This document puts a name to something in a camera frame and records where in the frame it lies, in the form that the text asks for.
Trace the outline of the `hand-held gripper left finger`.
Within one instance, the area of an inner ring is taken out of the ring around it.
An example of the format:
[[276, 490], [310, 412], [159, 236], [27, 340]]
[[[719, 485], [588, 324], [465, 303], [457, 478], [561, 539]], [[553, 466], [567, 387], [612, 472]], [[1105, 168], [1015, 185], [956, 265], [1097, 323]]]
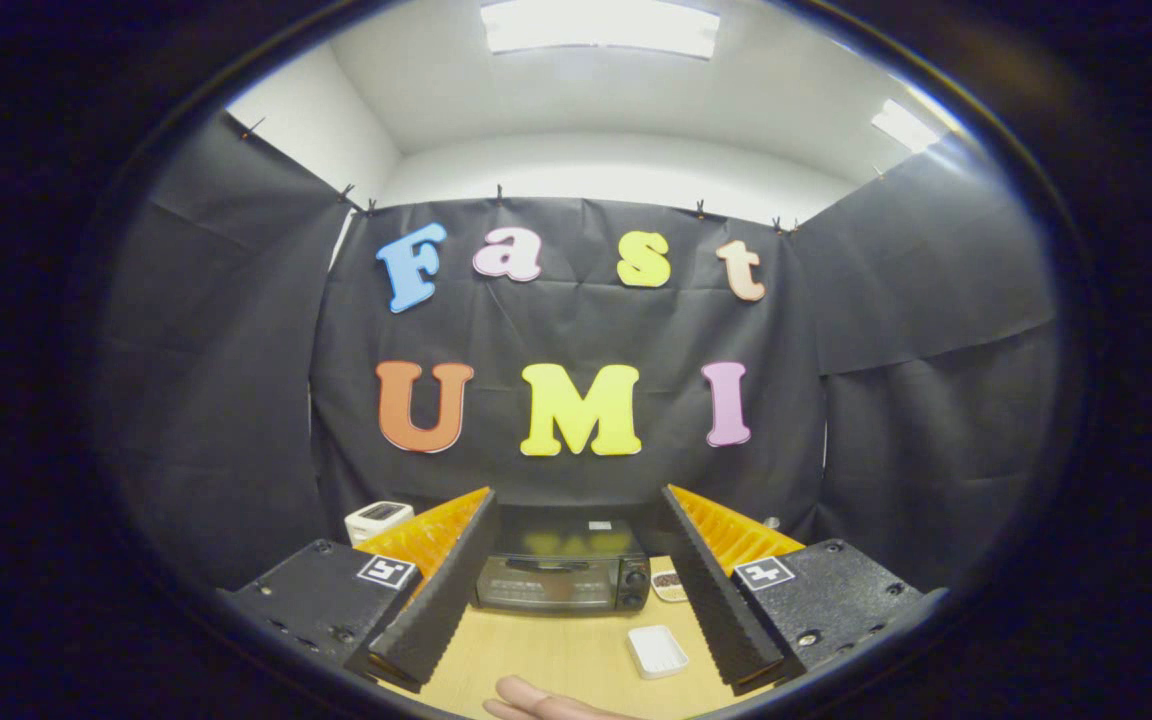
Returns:
[[335, 674], [420, 691], [465, 615], [500, 529], [476, 488], [351, 547], [316, 539], [221, 593], [252, 632]]

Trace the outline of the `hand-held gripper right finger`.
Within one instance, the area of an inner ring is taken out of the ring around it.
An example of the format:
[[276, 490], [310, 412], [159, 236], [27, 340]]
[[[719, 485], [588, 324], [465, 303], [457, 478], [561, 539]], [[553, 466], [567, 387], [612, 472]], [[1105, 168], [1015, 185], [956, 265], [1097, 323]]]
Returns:
[[920, 591], [844, 539], [801, 544], [687, 488], [660, 497], [669, 556], [738, 696], [905, 637], [942, 600], [941, 589]]

